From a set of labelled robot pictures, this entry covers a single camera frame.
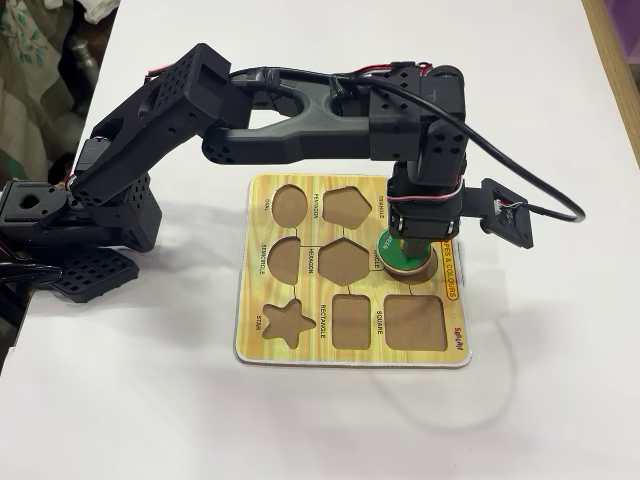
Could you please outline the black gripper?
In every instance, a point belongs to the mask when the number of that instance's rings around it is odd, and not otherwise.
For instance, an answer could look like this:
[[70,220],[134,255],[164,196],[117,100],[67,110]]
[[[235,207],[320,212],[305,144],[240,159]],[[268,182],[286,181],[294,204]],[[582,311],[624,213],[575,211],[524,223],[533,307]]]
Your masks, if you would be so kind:
[[459,233],[463,212],[464,180],[453,186],[411,182],[408,163],[395,163],[387,180],[388,229],[401,238],[401,250],[410,260],[425,259],[425,241],[448,241]]

